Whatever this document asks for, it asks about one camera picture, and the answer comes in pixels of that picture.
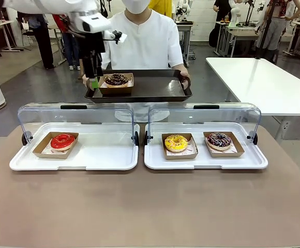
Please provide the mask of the bystander in red top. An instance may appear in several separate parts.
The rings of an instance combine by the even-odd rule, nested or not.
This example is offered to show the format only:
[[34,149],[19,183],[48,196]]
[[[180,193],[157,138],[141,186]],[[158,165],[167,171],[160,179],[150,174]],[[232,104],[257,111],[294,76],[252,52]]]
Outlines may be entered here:
[[77,70],[80,71],[81,67],[79,60],[79,47],[75,37],[73,36],[73,34],[68,32],[68,28],[63,22],[63,18],[66,18],[66,16],[57,14],[52,14],[52,16],[57,27],[62,32],[65,57],[68,61],[69,70],[74,70],[74,68],[76,67]]

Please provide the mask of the person's left hand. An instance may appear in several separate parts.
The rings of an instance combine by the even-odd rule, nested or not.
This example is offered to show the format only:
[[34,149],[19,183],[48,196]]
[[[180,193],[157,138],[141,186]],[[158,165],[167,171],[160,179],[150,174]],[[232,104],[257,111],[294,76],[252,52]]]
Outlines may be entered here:
[[187,71],[181,71],[180,75],[182,77],[181,85],[183,87],[183,90],[186,90],[191,85],[189,73]]

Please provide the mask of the red glazed donut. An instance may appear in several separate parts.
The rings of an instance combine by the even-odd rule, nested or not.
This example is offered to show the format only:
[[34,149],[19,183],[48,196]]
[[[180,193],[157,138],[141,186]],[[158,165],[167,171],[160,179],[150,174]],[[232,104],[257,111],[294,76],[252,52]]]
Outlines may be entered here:
[[[62,155],[48,155],[48,154],[41,154],[42,150],[47,146],[50,145],[50,141],[53,137],[59,135],[59,134],[63,134],[63,133],[67,133],[67,134],[71,134],[75,137],[75,141],[72,144],[72,147],[70,148],[70,150],[66,153],[66,154],[62,154]],[[41,141],[40,143],[33,149],[33,154],[36,155],[38,158],[43,158],[43,159],[60,159],[60,160],[65,160],[68,158],[68,156],[70,155],[70,153],[72,152],[74,146],[76,145],[76,143],[78,142],[78,137],[79,134],[78,133],[72,133],[72,132],[49,132]]]

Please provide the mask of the glossy red donut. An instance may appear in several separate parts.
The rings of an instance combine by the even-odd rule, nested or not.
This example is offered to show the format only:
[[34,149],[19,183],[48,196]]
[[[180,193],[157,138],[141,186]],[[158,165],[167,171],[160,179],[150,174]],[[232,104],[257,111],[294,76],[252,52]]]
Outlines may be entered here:
[[65,151],[71,148],[75,141],[75,137],[71,134],[63,133],[53,137],[50,146],[56,151]]

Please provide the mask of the chocolate donut with nuts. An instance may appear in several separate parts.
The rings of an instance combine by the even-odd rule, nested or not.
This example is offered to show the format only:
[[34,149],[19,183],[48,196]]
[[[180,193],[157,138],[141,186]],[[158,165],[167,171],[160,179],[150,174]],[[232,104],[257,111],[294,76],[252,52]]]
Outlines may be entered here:
[[106,76],[104,82],[108,88],[118,88],[127,87],[129,80],[123,74],[114,73]]

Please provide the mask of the chocolate donut rainbow sprinkles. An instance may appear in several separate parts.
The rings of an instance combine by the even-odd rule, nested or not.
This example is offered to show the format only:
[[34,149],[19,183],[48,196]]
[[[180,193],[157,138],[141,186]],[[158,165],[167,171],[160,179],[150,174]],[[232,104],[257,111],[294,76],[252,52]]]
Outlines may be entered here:
[[220,151],[227,150],[232,145],[231,138],[220,132],[211,133],[206,139],[212,148]]

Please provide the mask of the bystander in yellow shirt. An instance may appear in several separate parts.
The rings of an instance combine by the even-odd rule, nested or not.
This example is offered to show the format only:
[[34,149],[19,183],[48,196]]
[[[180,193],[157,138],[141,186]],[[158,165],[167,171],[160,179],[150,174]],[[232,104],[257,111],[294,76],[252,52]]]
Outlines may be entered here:
[[172,0],[150,0],[148,7],[164,16],[172,18]]

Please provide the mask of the chocolate sprinkled donut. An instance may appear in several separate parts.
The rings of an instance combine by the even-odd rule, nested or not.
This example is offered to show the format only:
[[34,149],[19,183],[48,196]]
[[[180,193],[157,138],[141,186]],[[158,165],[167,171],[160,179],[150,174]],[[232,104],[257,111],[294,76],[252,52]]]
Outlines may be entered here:
[[242,145],[237,140],[237,138],[233,134],[233,132],[220,132],[220,133],[224,133],[231,138],[232,143],[235,145],[235,147],[237,149],[237,153],[228,153],[227,150],[220,151],[220,150],[216,150],[216,149],[212,148],[208,144],[207,139],[206,139],[208,137],[208,135],[211,133],[215,133],[215,132],[203,132],[203,136],[204,136],[205,144],[206,144],[212,158],[239,158],[245,153]]

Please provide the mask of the white table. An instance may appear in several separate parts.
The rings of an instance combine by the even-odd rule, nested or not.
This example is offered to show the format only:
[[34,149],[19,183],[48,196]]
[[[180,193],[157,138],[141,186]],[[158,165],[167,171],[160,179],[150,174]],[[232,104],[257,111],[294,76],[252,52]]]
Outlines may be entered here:
[[233,96],[264,116],[300,116],[300,79],[265,59],[208,57]]

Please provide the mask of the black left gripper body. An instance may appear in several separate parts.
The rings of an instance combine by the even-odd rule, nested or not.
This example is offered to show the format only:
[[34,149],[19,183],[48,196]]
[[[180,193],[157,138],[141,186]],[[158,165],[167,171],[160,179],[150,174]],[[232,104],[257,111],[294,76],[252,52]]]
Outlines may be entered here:
[[84,33],[81,38],[81,58],[89,59],[97,57],[102,61],[102,53],[105,52],[102,32]]

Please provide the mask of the yellow glazed donut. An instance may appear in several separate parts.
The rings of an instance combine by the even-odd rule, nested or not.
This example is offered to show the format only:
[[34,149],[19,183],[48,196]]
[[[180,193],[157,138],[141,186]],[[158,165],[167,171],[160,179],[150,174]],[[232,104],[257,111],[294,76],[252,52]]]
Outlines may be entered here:
[[[197,153],[193,154],[193,155],[188,155],[188,156],[168,156],[166,154],[167,149],[165,147],[164,140],[166,137],[168,137],[169,135],[172,135],[172,134],[182,135],[183,137],[185,137],[188,140],[187,148],[192,148],[195,151],[197,151]],[[165,134],[161,135],[161,138],[162,138],[163,153],[164,153],[164,157],[166,160],[192,160],[192,159],[195,159],[199,153],[196,142],[191,133],[165,133]]]

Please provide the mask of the background workbench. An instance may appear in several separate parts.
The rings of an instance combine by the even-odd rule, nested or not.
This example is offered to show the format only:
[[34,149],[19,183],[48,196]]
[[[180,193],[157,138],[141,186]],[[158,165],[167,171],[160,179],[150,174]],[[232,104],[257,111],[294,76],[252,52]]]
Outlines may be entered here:
[[237,42],[246,42],[248,50],[258,35],[249,26],[229,27],[228,23],[216,22],[219,34],[214,53],[219,57],[233,57]]

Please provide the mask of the yellow sprinkled donut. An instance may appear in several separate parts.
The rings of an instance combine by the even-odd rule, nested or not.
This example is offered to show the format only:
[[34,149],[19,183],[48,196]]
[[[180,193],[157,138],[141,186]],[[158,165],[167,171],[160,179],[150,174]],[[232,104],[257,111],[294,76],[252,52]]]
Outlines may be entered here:
[[172,134],[165,138],[164,144],[171,152],[182,152],[188,146],[188,140],[182,135]]

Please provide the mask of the white face mask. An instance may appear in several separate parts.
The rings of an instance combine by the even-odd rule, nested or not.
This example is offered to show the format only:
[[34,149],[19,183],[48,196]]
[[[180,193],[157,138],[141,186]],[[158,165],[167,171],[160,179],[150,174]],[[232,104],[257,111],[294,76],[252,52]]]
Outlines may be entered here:
[[142,13],[149,5],[151,0],[122,0],[126,9],[133,14]]

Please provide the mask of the dark brown serving tray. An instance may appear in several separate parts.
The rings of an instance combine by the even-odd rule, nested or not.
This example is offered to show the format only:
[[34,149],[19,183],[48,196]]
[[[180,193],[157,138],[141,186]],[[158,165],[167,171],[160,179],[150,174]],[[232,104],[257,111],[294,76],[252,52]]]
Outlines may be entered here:
[[183,90],[179,70],[105,70],[104,74],[133,73],[131,94],[103,95],[99,88],[87,89],[85,98],[94,103],[183,102],[192,96],[190,88]]

